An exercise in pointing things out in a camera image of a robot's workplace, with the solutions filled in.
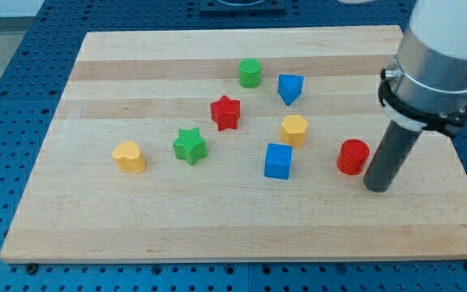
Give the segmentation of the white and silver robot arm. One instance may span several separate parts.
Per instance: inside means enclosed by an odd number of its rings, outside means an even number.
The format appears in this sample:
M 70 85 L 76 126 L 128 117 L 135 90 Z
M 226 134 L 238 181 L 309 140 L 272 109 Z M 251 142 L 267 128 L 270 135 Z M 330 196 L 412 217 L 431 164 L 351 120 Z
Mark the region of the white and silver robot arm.
M 379 100 L 407 131 L 453 137 L 467 124 L 467 0 L 418 0 Z

